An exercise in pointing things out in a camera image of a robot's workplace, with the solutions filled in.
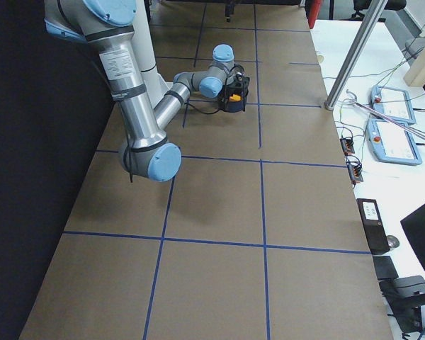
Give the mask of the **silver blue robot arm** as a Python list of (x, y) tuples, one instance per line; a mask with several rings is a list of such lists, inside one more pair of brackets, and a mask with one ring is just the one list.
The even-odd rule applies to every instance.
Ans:
[(244, 72), (225, 44), (214, 48), (205, 71), (181, 72), (165, 82), (157, 70), (143, 1), (45, 1), (44, 5), (49, 34), (97, 51), (122, 113), (126, 141), (120, 162), (130, 176), (164, 182), (176, 175), (181, 150), (168, 140), (165, 128), (193, 92), (216, 99), (223, 111), (230, 96), (246, 96)]

